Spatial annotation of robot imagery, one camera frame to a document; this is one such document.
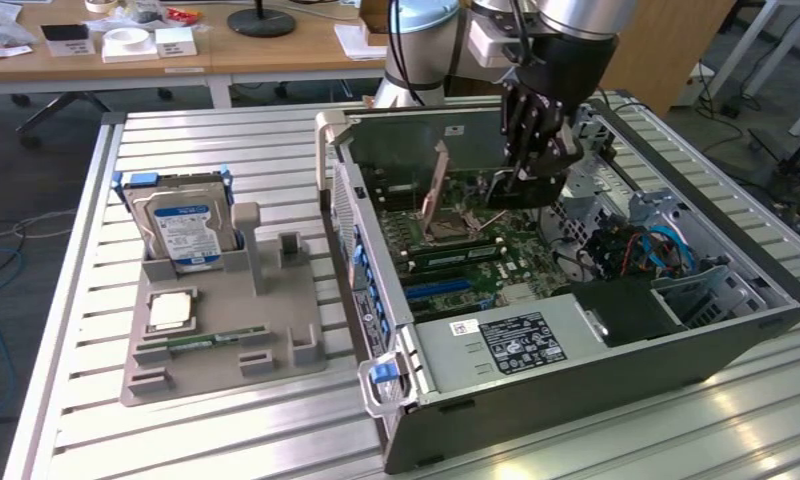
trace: motherboard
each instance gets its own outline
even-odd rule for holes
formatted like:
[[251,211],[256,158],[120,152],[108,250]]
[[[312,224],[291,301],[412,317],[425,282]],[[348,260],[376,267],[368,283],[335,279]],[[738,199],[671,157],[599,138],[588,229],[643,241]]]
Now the motherboard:
[[432,198],[416,185],[375,192],[380,227],[416,322],[545,298],[569,283],[533,213],[484,207],[491,177],[484,173],[447,171],[437,208],[429,210]]

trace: robotic arm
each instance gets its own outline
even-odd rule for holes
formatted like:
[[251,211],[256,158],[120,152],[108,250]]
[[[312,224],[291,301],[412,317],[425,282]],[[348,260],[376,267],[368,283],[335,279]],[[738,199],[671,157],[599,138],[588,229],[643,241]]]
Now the robotic arm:
[[389,5],[392,42],[375,106],[443,103],[447,75],[501,79],[505,169],[487,203],[551,204],[583,157],[575,114],[597,88],[636,0],[475,0],[468,11],[457,0]]

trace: slotted metal table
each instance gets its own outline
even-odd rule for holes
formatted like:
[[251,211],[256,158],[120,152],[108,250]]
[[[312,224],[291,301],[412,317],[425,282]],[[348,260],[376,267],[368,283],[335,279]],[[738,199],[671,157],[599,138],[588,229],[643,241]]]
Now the slotted metal table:
[[[609,94],[613,108],[628,99]],[[493,97],[456,103],[496,102]],[[315,188],[315,115],[357,103],[129,114],[104,125],[5,478],[380,479]],[[632,128],[800,279],[800,238],[664,123]],[[644,189],[643,160],[616,161]],[[331,358],[320,374],[133,408],[118,403],[142,244],[112,172],[226,164],[259,237],[311,246]],[[699,385],[391,478],[800,478],[800,324]]]

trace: lamp base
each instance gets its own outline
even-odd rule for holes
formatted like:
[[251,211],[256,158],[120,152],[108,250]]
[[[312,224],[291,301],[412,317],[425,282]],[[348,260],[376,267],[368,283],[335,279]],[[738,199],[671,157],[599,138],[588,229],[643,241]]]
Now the lamp base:
[[248,37],[280,37],[296,28],[296,19],[279,10],[267,9],[264,18],[257,18],[257,10],[251,8],[228,16],[228,28]]

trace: blue cable on floor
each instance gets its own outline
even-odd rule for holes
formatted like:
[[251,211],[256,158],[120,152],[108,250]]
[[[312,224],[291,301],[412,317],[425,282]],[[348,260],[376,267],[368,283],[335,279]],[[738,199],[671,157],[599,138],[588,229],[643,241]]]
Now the blue cable on floor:
[[[13,248],[0,248],[0,252],[10,253],[14,257],[17,257],[17,267],[9,277],[0,283],[0,289],[5,287],[21,273],[24,268],[24,256],[21,255],[20,250]],[[12,398],[14,397],[14,390],[17,389],[17,373],[14,372],[14,364],[12,363],[12,356],[9,355],[9,348],[5,345],[5,339],[2,338],[2,332],[0,331],[0,353],[2,353],[2,358],[5,360],[5,366],[9,375],[9,388],[5,392],[2,400],[0,400],[0,412],[6,407]]]
[[14,365],[12,364],[12,357],[9,355],[9,349],[5,346],[5,340],[2,339],[2,332],[0,331],[0,352],[5,359],[5,366],[9,374],[9,389],[5,392],[2,400],[0,400],[0,412],[6,407],[12,398],[14,397],[14,390],[17,388],[17,374],[14,373]]
[[14,268],[12,275],[9,275],[9,278],[6,278],[2,281],[2,283],[0,283],[0,289],[1,289],[12,282],[12,280],[14,280],[14,278],[17,278],[17,275],[21,273],[21,270],[24,268],[24,256],[21,255],[21,252],[13,248],[0,248],[0,252],[10,253],[12,255],[14,255],[14,257],[17,257],[17,267]]

